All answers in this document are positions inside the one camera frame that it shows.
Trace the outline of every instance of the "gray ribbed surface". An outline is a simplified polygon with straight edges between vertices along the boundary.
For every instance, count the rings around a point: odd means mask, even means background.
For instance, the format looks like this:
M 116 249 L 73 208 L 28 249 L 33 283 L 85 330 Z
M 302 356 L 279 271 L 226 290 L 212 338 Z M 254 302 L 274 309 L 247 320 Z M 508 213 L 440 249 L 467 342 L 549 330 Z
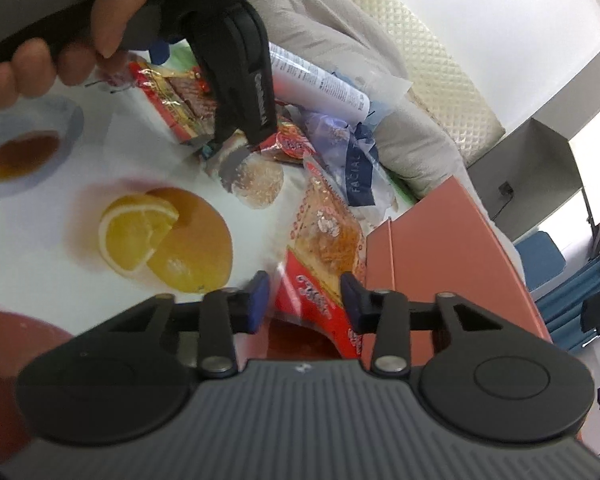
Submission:
M 407 385 L 357 362 L 251 362 L 205 383 L 161 430 L 102 449 L 36 441 L 13 480 L 588 480 L 600 462 L 574 440 L 489 448 L 433 422 Z

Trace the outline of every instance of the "black cable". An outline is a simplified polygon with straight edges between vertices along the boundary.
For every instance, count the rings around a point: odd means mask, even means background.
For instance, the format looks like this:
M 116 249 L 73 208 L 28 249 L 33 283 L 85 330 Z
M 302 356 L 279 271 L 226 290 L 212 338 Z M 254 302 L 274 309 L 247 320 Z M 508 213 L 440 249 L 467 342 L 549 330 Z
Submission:
M 500 213 L 502 213 L 502 211 L 504 210 L 504 208 L 506 208 L 506 206 L 508 206 L 511 203 L 511 201 L 513 200 L 514 196 L 515 196 L 515 193 L 513 193 L 513 191 L 512 191 L 511 194 L 509 195 L 509 199 L 505 202 L 504 206 L 502 206 L 500 208 L 500 210 L 495 215 L 493 215 L 493 217 L 491 218 L 492 222 L 496 221 L 496 218 L 498 218 L 498 216 L 500 216 Z

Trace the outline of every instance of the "gray fabric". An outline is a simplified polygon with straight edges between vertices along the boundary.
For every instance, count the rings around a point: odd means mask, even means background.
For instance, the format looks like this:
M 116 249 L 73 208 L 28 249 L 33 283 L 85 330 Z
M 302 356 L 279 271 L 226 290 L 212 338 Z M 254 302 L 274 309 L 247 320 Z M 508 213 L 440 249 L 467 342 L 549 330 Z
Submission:
M 350 0 L 250 0 L 269 33 L 269 39 L 308 61 L 338 69 L 360 83 L 372 100 L 381 100 L 376 79 L 408 79 L 400 51 L 382 28 Z M 451 138 L 407 94 L 396 96 L 395 112 L 376 129 L 380 161 L 400 175 L 422 198 L 450 176 L 468 191 L 488 220 L 504 250 L 524 278 L 522 261 L 511 241 L 488 219 L 458 148 Z

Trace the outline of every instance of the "tea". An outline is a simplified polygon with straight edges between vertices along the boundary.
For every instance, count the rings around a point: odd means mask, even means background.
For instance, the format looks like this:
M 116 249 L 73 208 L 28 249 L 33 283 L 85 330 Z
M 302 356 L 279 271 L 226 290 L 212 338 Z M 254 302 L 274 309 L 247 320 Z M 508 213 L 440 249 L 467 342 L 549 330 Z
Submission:
M 28 132 L 0 146 L 0 182 L 28 175 L 46 164 L 60 146 L 54 130 Z

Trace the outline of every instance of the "quilted beige panel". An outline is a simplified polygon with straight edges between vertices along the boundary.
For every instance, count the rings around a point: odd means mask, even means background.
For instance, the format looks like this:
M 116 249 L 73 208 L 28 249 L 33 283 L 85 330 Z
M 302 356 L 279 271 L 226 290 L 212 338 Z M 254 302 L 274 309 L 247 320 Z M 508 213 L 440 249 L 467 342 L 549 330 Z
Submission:
M 469 77 L 432 32 L 400 0 L 352 0 L 378 20 L 404 55 L 412 96 L 454 140 L 465 164 L 504 134 Z

